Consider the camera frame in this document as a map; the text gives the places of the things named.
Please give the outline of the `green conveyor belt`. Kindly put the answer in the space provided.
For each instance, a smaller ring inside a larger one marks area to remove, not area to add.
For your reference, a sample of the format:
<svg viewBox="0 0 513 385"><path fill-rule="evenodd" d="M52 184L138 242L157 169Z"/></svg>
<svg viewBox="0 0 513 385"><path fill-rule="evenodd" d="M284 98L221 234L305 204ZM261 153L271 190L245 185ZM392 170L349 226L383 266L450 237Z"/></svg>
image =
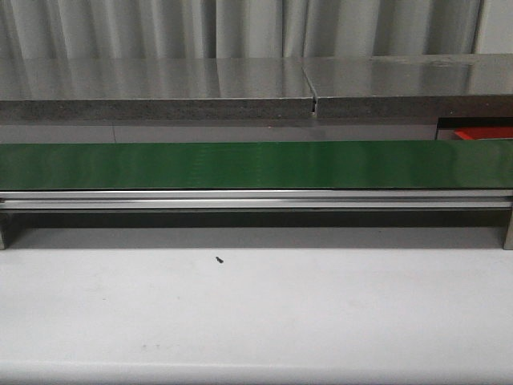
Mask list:
<svg viewBox="0 0 513 385"><path fill-rule="evenodd" d="M511 186L509 140L1 146L6 191Z"/></svg>

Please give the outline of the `grey stone counter slab left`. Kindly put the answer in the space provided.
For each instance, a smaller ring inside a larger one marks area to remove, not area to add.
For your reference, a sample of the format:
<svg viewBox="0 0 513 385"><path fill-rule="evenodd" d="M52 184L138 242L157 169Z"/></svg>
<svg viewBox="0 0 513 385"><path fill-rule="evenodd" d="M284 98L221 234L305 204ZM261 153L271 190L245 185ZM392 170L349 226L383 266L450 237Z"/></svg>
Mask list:
<svg viewBox="0 0 513 385"><path fill-rule="evenodd" d="M291 59L1 61L3 121L308 119L313 94Z"/></svg>

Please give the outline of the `grey stone counter slab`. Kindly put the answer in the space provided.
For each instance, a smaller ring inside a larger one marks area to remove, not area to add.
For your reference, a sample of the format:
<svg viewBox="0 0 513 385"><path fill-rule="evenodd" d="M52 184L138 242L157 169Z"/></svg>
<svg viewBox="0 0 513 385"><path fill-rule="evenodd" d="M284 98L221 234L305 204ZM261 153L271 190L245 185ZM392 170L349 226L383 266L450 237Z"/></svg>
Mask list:
<svg viewBox="0 0 513 385"><path fill-rule="evenodd" d="M313 94L291 59L1 61L3 121L308 119Z"/></svg>
<svg viewBox="0 0 513 385"><path fill-rule="evenodd" d="M304 59L321 119L510 117L512 56Z"/></svg>

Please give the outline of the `red plastic tray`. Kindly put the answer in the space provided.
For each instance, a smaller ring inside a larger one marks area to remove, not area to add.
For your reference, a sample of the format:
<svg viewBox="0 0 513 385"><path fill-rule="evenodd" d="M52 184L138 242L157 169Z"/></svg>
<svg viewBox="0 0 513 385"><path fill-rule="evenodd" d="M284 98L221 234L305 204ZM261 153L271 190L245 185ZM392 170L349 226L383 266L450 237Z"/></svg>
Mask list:
<svg viewBox="0 0 513 385"><path fill-rule="evenodd" d="M461 140L512 140L513 127L472 127L454 131Z"/></svg>

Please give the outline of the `grey stone counter slab right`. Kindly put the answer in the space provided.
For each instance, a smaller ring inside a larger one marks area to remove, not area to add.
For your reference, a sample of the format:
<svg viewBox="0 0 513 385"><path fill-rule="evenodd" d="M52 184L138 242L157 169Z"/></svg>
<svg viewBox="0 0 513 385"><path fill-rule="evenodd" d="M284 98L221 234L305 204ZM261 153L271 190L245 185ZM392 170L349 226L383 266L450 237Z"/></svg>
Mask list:
<svg viewBox="0 0 513 385"><path fill-rule="evenodd" d="M321 119L510 117L512 56L304 59Z"/></svg>

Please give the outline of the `white pleated curtain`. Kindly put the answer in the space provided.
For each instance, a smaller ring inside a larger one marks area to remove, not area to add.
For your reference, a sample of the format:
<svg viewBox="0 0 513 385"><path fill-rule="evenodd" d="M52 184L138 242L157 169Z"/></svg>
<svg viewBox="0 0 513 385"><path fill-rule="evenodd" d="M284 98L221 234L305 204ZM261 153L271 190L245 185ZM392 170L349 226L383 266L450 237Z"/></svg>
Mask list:
<svg viewBox="0 0 513 385"><path fill-rule="evenodd" d="M467 54L480 1L4 1L4 59Z"/></svg>

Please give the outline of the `aluminium conveyor frame rail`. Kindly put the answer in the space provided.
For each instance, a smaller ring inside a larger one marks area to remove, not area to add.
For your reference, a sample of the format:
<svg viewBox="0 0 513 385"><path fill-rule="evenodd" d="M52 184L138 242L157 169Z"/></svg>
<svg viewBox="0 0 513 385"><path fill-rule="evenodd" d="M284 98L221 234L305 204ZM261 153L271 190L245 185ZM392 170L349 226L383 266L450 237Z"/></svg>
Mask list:
<svg viewBox="0 0 513 385"><path fill-rule="evenodd" d="M509 189L7 191L1 247L70 229L74 248L512 247Z"/></svg>

